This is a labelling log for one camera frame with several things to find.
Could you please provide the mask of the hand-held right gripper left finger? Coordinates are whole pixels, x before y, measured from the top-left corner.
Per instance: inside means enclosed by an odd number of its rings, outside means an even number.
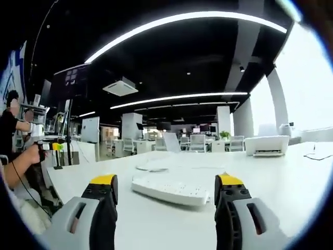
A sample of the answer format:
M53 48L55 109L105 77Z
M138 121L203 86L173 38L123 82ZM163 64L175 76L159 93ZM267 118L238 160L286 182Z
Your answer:
M95 177L53 215L41 235L45 249L114 249L117 204L118 176Z

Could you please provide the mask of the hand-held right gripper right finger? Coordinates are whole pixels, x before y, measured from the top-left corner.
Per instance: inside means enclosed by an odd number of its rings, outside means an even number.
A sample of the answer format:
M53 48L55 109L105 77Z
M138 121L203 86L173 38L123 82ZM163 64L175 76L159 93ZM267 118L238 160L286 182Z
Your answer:
M289 238L279 219L244 183L226 172L215 176L217 249L284 249Z

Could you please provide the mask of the person's left hand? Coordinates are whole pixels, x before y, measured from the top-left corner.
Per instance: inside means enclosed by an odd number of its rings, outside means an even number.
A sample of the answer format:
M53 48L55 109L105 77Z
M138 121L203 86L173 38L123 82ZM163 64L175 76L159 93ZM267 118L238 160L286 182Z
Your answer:
M28 160L29 164L37 164L41 161L40 150L37 144L31 145L28 149L24 151L24 155Z

